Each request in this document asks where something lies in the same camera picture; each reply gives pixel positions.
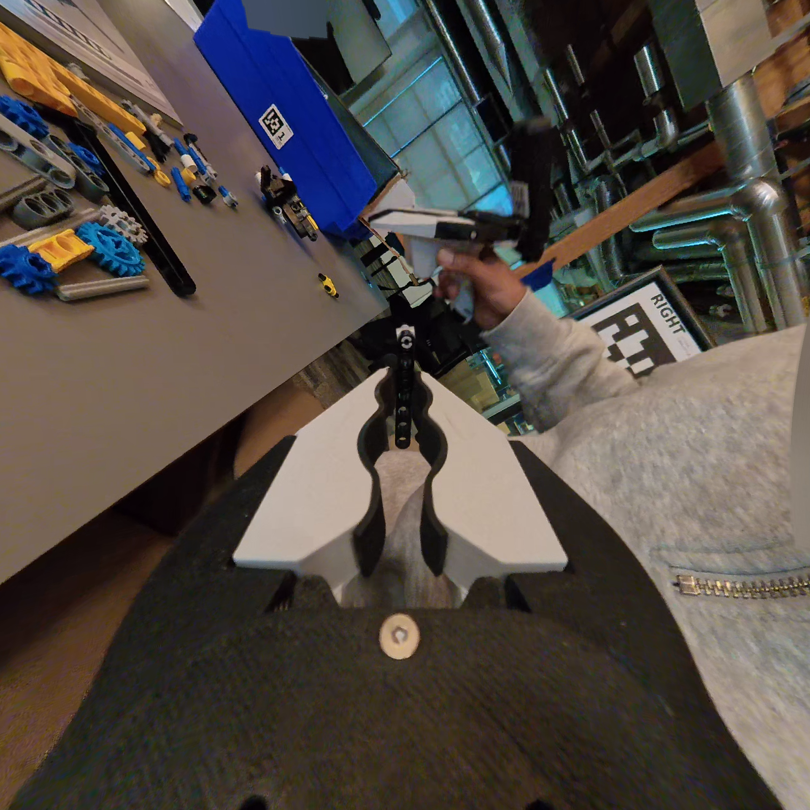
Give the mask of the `person's right forearm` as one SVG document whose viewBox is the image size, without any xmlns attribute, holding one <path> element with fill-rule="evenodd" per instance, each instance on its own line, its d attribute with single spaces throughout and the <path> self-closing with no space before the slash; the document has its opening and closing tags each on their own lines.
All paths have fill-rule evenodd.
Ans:
<svg viewBox="0 0 810 810">
<path fill-rule="evenodd" d="M 498 353 L 523 410 L 538 432 L 592 404 L 638 391 L 631 372 L 605 356 L 587 325 L 559 319 L 532 292 L 497 325 L 483 330 Z"/>
</svg>

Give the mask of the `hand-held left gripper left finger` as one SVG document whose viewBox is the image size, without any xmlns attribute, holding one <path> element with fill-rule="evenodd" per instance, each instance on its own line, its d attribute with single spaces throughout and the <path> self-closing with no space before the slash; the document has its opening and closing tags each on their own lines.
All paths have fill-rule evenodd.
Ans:
<svg viewBox="0 0 810 810">
<path fill-rule="evenodd" d="M 232 554 L 237 567 L 319 576 L 341 600 L 359 574 L 352 535 L 372 499 L 359 434 L 387 373 L 377 370 L 296 433 Z"/>
</svg>

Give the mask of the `long grey lego beam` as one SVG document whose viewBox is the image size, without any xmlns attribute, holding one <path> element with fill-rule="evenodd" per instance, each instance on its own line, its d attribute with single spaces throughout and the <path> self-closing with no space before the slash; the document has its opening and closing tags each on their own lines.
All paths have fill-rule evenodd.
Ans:
<svg viewBox="0 0 810 810">
<path fill-rule="evenodd" d="M 61 189 L 76 184 L 76 169 L 39 139 L 1 115 L 1 151 Z"/>
</svg>

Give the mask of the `person's right hand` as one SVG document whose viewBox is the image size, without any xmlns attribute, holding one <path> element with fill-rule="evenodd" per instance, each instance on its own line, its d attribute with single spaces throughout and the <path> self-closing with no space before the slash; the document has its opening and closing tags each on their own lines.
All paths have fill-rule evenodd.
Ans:
<svg viewBox="0 0 810 810">
<path fill-rule="evenodd" d="M 441 248 L 437 262 L 434 297 L 454 302 L 467 285 L 473 298 L 472 320 L 484 332 L 498 327 L 528 292 L 491 246 L 483 246 L 477 255 Z"/>
</svg>

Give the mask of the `small dark blue lego gear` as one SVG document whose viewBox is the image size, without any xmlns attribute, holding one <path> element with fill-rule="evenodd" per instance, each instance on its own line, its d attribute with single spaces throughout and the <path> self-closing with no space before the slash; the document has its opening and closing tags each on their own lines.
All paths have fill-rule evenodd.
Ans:
<svg viewBox="0 0 810 810">
<path fill-rule="evenodd" d="M 2 95 L 1 115 L 34 138 L 41 140 L 49 135 L 49 126 L 39 112 L 21 100 Z"/>
</svg>

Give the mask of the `silver ventilation ducts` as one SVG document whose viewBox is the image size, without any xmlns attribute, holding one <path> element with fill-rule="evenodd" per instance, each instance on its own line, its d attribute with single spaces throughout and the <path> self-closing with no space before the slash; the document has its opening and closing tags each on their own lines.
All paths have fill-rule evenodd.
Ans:
<svg viewBox="0 0 810 810">
<path fill-rule="evenodd" d="M 756 69 L 801 33 L 808 15 L 774 35 L 763 2 L 650 2 L 653 27 L 685 106 L 705 102 L 714 136 L 693 155 L 668 168 L 534 262 L 503 273 L 507 290 L 524 292 L 525 279 L 548 264 L 558 269 L 621 229 L 663 230 L 676 225 L 735 218 L 744 224 L 759 283 L 775 327 L 803 324 L 806 273 L 788 222 L 788 202 L 778 179 L 771 131 L 756 84 Z"/>
</svg>

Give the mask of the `long black lego beam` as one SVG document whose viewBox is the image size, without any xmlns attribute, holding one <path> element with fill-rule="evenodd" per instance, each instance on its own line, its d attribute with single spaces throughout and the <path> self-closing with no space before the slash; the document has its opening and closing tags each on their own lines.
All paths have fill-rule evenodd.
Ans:
<svg viewBox="0 0 810 810">
<path fill-rule="evenodd" d="M 130 185 L 127 175 L 107 150 L 105 140 L 80 122 L 68 123 L 63 129 L 73 143 L 85 147 L 98 158 L 109 179 L 113 204 L 133 216 L 147 233 L 145 252 L 169 289 L 179 298 L 192 297 L 197 292 L 194 280 Z"/>
</svg>

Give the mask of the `yellow lego connector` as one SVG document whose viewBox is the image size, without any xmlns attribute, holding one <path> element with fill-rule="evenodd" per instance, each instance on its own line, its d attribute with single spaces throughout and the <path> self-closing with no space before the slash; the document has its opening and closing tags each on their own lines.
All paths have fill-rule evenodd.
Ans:
<svg viewBox="0 0 810 810">
<path fill-rule="evenodd" d="M 63 230 L 51 237 L 38 240 L 27 249 L 38 254 L 51 267 L 55 274 L 61 274 L 66 268 L 89 258 L 94 253 L 94 246 L 88 244 L 72 229 Z"/>
</svg>

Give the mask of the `wooden beam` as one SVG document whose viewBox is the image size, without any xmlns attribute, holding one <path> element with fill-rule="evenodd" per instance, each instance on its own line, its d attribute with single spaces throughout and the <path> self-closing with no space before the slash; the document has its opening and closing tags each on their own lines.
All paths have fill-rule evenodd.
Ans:
<svg viewBox="0 0 810 810">
<path fill-rule="evenodd" d="M 548 262 L 552 263 L 554 270 L 569 265 L 653 209 L 669 203 L 706 177 L 712 176 L 722 167 L 724 158 L 718 145 L 716 143 L 705 145 L 647 182 L 642 188 L 599 213 L 582 227 L 552 244 L 538 261 L 521 265 L 514 274 L 518 278 L 524 278 Z"/>
</svg>

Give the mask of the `blue plastic bin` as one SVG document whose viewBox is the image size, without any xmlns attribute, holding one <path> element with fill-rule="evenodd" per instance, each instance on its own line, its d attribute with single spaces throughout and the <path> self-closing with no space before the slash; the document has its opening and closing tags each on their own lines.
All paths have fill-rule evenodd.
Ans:
<svg viewBox="0 0 810 810">
<path fill-rule="evenodd" d="M 292 40 L 249 28 L 243 2 L 217 1 L 194 42 L 319 228 L 368 238 L 358 219 L 378 185 Z"/>
</svg>

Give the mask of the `cardboard box with white flap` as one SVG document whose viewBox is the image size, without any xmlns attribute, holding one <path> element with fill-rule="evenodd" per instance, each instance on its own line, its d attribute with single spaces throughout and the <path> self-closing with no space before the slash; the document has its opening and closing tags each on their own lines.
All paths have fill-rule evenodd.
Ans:
<svg viewBox="0 0 810 810">
<path fill-rule="evenodd" d="M 381 230 L 381 226 L 377 226 L 377 221 L 374 217 L 381 217 L 385 211 L 391 210 L 412 210 L 416 208 L 416 195 L 408 185 L 405 175 L 397 172 L 385 186 L 374 196 L 374 198 L 364 207 L 359 214 L 357 221 L 359 224 L 367 228 L 379 241 L 389 249 L 393 254 L 396 261 L 399 263 L 400 268 L 406 274 L 408 281 L 414 284 L 419 282 L 419 279 L 414 275 L 406 258 L 406 250 L 401 242 L 400 237 L 396 237 L 395 245 L 390 245 L 388 238 L 394 234 L 390 230 Z"/>
</svg>

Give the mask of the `person's grey zip hoodie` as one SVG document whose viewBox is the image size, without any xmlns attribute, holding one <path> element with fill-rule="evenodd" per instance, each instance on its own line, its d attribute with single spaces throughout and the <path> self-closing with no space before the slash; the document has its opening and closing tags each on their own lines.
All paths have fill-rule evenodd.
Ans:
<svg viewBox="0 0 810 810">
<path fill-rule="evenodd" d="M 744 753 L 808 808 L 808 594 L 686 595 L 678 574 L 750 585 L 808 574 L 789 455 L 804 327 L 653 370 L 524 443 L 593 507 L 662 591 Z"/>
</svg>

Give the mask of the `yellow lego panels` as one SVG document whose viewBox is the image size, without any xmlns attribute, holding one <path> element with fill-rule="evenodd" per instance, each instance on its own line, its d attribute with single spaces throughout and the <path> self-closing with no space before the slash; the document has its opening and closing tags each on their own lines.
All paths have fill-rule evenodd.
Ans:
<svg viewBox="0 0 810 810">
<path fill-rule="evenodd" d="M 31 102 L 73 117 L 78 116 L 76 104 L 80 103 L 125 133 L 146 132 L 146 127 L 127 110 L 4 25 L 1 70 L 10 88 Z"/>
</svg>

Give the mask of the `small black lego assembly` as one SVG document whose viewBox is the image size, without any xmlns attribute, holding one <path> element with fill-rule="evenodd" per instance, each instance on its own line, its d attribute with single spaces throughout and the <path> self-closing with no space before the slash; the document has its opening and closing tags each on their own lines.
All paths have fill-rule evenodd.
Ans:
<svg viewBox="0 0 810 810">
<path fill-rule="evenodd" d="M 299 197 L 292 177 L 282 168 L 264 165 L 256 173 L 259 195 L 266 208 L 281 225 L 290 226 L 302 240 L 316 241 L 319 228 Z"/>
</svg>

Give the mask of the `short grey lego beam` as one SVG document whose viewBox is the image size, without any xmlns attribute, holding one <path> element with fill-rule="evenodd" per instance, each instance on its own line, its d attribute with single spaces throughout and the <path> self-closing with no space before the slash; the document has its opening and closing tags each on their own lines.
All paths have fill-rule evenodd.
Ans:
<svg viewBox="0 0 810 810">
<path fill-rule="evenodd" d="M 32 231 L 53 225 L 74 212 L 70 194 L 54 187 L 21 197 L 11 209 L 10 217 L 18 227 Z"/>
</svg>

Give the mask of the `large light blue lego gear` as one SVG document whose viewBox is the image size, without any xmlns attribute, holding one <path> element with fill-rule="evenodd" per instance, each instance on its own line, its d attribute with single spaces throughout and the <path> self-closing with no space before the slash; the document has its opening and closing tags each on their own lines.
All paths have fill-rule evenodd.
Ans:
<svg viewBox="0 0 810 810">
<path fill-rule="evenodd" d="M 140 276 L 145 270 L 139 250 L 111 228 L 93 222 L 81 224 L 75 235 L 93 248 L 90 259 L 116 278 Z"/>
</svg>

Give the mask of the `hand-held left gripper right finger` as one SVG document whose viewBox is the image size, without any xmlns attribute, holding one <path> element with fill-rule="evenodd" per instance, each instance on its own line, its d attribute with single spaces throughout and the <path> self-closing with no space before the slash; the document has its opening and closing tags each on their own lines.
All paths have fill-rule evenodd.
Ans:
<svg viewBox="0 0 810 810">
<path fill-rule="evenodd" d="M 421 550 L 461 599 L 481 578 L 561 572 L 569 558 L 506 435 L 430 375 L 414 389 L 424 482 Z"/>
</svg>

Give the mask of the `framed black-white marker sign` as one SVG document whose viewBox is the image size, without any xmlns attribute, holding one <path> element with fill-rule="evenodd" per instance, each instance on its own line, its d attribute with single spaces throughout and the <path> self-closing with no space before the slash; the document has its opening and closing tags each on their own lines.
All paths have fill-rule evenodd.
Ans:
<svg viewBox="0 0 810 810">
<path fill-rule="evenodd" d="M 603 344 L 603 356 L 635 379 L 715 347 L 691 305 L 659 266 L 570 316 Z"/>
</svg>

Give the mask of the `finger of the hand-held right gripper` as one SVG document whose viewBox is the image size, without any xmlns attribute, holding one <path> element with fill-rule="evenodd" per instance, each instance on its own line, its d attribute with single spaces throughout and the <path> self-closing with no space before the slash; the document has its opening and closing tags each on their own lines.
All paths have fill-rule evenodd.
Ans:
<svg viewBox="0 0 810 810">
<path fill-rule="evenodd" d="M 465 222 L 458 211 L 431 208 L 385 208 L 372 214 L 373 224 L 427 224 L 429 222 Z"/>
<path fill-rule="evenodd" d="M 474 243 L 474 223 L 465 218 L 367 218 L 368 225 L 379 233 L 395 232 L 412 240 Z"/>
</svg>

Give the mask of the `small grey lego gear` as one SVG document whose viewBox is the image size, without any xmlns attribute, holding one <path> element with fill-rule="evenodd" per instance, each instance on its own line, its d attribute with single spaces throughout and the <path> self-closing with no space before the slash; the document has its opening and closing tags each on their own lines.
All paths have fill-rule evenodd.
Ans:
<svg viewBox="0 0 810 810">
<path fill-rule="evenodd" d="M 120 236 L 127 238 L 134 246 L 140 248 L 147 244 L 146 229 L 132 215 L 112 205 L 101 206 L 96 211 L 96 222 Z"/>
</svg>

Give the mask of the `grey lego axle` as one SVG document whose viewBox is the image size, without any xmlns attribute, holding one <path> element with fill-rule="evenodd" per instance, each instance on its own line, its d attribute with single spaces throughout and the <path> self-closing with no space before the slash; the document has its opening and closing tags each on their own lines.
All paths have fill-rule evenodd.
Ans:
<svg viewBox="0 0 810 810">
<path fill-rule="evenodd" d="M 128 292 L 138 292 L 150 287 L 150 279 L 144 275 L 125 278 L 105 278 L 86 282 L 59 285 L 54 295 L 63 302 L 78 302 L 111 297 Z"/>
</svg>

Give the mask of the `lego instruction booklet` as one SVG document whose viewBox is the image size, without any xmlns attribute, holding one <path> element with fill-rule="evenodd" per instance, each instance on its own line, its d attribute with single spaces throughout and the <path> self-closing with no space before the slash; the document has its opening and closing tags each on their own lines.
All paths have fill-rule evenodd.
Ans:
<svg viewBox="0 0 810 810">
<path fill-rule="evenodd" d="M 56 62 L 80 66 L 90 84 L 137 102 L 148 113 L 161 113 L 174 125 L 181 124 L 98 2 L 2 1 L 1 20 Z"/>
</svg>

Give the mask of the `short black lego beam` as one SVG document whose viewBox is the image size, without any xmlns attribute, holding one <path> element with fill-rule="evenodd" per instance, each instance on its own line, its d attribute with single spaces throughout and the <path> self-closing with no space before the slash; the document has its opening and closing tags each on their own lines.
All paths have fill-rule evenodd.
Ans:
<svg viewBox="0 0 810 810">
<path fill-rule="evenodd" d="M 396 329 L 397 364 L 394 404 L 394 444 L 397 449 L 410 447 L 412 393 L 416 373 L 416 332 L 408 324 Z"/>
</svg>

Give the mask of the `cluster of small lego pins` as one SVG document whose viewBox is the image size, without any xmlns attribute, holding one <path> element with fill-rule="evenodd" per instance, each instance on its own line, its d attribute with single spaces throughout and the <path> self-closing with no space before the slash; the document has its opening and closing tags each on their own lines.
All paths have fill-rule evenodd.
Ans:
<svg viewBox="0 0 810 810">
<path fill-rule="evenodd" d="M 138 125 L 136 130 L 124 130 L 115 122 L 106 128 L 108 137 L 138 171 L 164 188 L 174 188 L 185 203 L 196 198 L 210 206 L 219 200 L 232 211 L 238 208 L 237 198 L 219 183 L 213 167 L 193 144 L 170 136 L 159 125 L 158 116 L 146 116 L 138 107 L 130 111 L 135 114 L 130 122 Z"/>
</svg>

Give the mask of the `dark blue double lego gear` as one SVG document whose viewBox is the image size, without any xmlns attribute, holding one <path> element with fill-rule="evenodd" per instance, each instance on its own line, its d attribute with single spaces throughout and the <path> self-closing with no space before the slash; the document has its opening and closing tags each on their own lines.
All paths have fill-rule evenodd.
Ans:
<svg viewBox="0 0 810 810">
<path fill-rule="evenodd" d="M 1 248 L 1 277 L 29 297 L 53 292 L 57 287 L 51 264 L 25 246 Z"/>
</svg>

